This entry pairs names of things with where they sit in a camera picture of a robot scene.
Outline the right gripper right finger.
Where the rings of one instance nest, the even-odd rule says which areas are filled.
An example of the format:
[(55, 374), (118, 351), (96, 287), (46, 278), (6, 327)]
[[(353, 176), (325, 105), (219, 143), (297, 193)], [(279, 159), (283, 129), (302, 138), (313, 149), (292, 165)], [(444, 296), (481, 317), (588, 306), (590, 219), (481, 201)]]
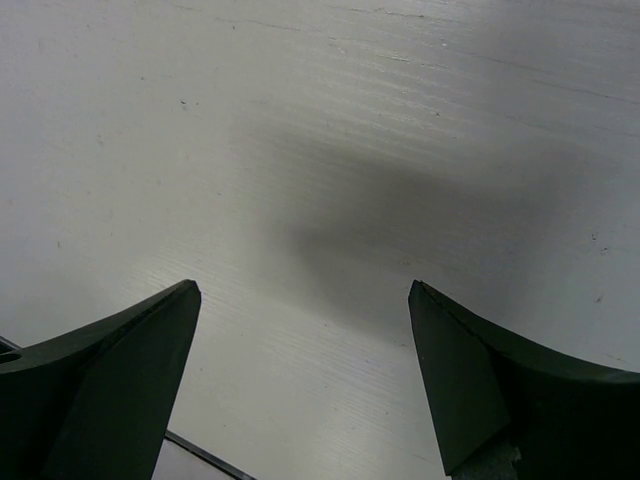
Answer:
[(540, 345), (421, 281), (408, 304), (448, 477), (638, 477), (637, 373)]

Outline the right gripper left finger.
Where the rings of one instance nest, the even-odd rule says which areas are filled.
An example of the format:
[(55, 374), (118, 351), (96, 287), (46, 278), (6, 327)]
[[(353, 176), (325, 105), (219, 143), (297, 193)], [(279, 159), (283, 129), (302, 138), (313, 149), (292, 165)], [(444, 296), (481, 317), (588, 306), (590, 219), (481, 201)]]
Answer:
[(151, 478), (200, 307), (183, 280), (53, 339), (3, 341), (2, 478)]

